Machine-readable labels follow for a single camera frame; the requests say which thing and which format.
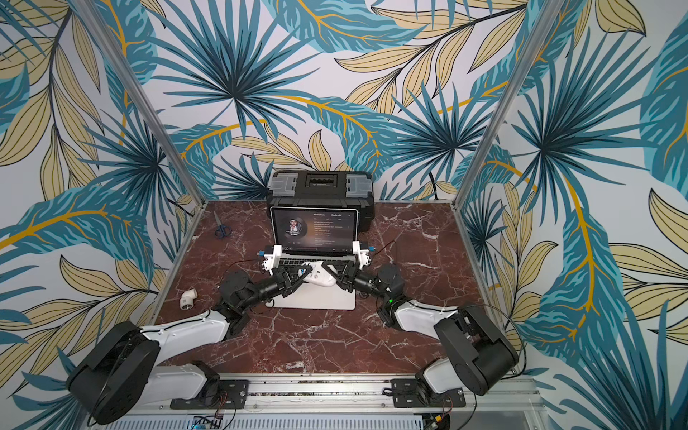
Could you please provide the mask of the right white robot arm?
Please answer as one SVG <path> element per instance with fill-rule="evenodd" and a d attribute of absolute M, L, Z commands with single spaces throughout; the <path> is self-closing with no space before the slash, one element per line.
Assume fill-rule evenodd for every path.
<path fill-rule="evenodd" d="M 389 328 L 438 340 L 445 353 L 416 375 L 426 396 L 467 389 L 486 394 L 519 364 L 519 354 L 482 304 L 431 306 L 405 294 L 406 281 L 394 264 L 373 274 L 349 263 L 324 270 L 347 292 L 363 292 L 379 300 L 377 314 Z"/>

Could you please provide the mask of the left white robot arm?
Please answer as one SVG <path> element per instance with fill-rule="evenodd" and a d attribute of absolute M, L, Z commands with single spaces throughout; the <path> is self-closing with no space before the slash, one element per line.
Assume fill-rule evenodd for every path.
<path fill-rule="evenodd" d="M 210 310 L 169 324 L 116 324 L 75 367 L 66 388 L 100 425 L 110 424 L 132 408 L 156 401 L 215 401 L 218 374 L 201 362 L 182 367 L 161 363 L 192 349 L 238 336 L 247 326 L 249 310 L 277 296 L 286 297 L 303 285 L 313 270 L 305 264 L 292 278 L 282 267 L 254 282 L 244 271 L 220 283 L 220 300 Z"/>

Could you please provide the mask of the white wireless mouse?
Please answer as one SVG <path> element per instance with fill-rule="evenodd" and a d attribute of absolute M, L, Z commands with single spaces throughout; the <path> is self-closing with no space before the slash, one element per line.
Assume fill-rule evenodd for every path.
<path fill-rule="evenodd" d="M 305 283 L 313 284 L 318 287 L 322 287 L 322 276 L 326 274 L 326 270 L 321 266 L 313 266 L 310 274 L 304 278 Z"/>

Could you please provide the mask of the white pipe elbow fitting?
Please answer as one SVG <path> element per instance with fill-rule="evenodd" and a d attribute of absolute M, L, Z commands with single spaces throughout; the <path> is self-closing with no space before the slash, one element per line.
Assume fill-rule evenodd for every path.
<path fill-rule="evenodd" d="M 184 291 L 179 299 L 180 309 L 192 309 L 195 305 L 195 300 L 197 299 L 197 297 L 197 291 L 194 288 L 192 288 L 191 290 Z"/>

